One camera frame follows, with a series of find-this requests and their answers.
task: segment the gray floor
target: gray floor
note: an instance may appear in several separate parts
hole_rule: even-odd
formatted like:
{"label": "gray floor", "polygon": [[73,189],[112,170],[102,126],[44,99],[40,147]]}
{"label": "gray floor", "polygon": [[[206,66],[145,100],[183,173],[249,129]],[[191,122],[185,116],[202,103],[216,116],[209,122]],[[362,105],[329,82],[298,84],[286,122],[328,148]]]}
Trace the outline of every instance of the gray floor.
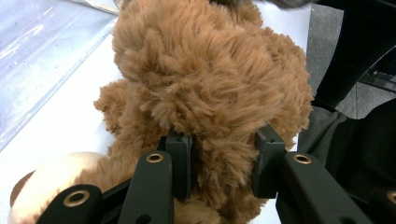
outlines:
{"label": "gray floor", "polygon": [[[342,18],[342,10],[315,4],[312,6],[306,55],[314,94],[332,58]],[[393,98],[396,98],[396,94],[358,83],[337,110],[351,118],[361,119],[375,106]]]}

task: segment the transparent plastic wrap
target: transparent plastic wrap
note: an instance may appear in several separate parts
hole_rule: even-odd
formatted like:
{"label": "transparent plastic wrap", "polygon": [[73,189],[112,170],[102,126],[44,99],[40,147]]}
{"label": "transparent plastic wrap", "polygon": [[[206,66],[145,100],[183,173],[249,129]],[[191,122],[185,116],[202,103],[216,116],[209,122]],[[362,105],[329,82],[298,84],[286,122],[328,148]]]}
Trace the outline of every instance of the transparent plastic wrap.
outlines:
{"label": "transparent plastic wrap", "polygon": [[117,16],[62,0],[6,1],[0,13],[1,151],[111,34]]}

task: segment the white table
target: white table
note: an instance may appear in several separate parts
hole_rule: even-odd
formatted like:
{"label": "white table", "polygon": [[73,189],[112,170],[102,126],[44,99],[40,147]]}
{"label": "white table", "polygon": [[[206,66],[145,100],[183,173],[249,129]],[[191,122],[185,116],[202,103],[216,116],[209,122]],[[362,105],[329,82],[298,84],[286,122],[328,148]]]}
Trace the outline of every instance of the white table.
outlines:
{"label": "white table", "polygon": [[[258,6],[265,26],[290,35],[306,50],[310,6],[291,11],[264,3]],[[40,162],[70,152],[106,153],[113,137],[92,102],[99,96],[99,87],[120,78],[113,55],[110,35],[0,152],[0,223],[7,223],[13,186]],[[274,202],[251,223],[279,223]]]}

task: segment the chair leg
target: chair leg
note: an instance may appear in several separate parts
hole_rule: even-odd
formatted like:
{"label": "chair leg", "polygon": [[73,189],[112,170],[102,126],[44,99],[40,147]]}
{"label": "chair leg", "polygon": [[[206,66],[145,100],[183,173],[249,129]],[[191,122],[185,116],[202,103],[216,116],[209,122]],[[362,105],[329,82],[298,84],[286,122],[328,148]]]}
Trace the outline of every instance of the chair leg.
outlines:
{"label": "chair leg", "polygon": [[369,14],[346,8],[332,62],[313,105],[336,108],[370,66],[395,45],[396,29],[381,20],[380,11]]}

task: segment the brown fur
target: brown fur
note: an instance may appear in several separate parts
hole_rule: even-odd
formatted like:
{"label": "brown fur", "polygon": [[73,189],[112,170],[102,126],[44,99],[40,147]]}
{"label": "brown fur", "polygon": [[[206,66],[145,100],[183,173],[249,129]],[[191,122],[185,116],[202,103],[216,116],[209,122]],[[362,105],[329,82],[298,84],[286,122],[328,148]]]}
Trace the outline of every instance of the brown fur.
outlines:
{"label": "brown fur", "polygon": [[197,136],[192,197],[176,201],[176,223],[247,223],[253,197],[254,133],[271,124],[292,147],[312,100],[305,56],[289,37],[262,29],[249,1],[125,1],[115,27],[115,63],[125,79],[101,89],[97,109],[116,141],[76,184],[108,190],[134,173],[171,127]]}

